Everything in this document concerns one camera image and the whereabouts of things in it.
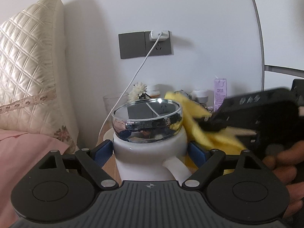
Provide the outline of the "person's right hand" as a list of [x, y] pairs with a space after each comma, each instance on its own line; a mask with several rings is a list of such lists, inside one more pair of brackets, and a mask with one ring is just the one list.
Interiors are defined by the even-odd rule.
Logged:
[[294, 144], [290, 149], [281, 151], [276, 156], [269, 155], [262, 161], [280, 181], [286, 186], [289, 195], [289, 205], [284, 218], [289, 218], [303, 207], [303, 182], [293, 183], [298, 170], [296, 165], [303, 162], [303, 141]]

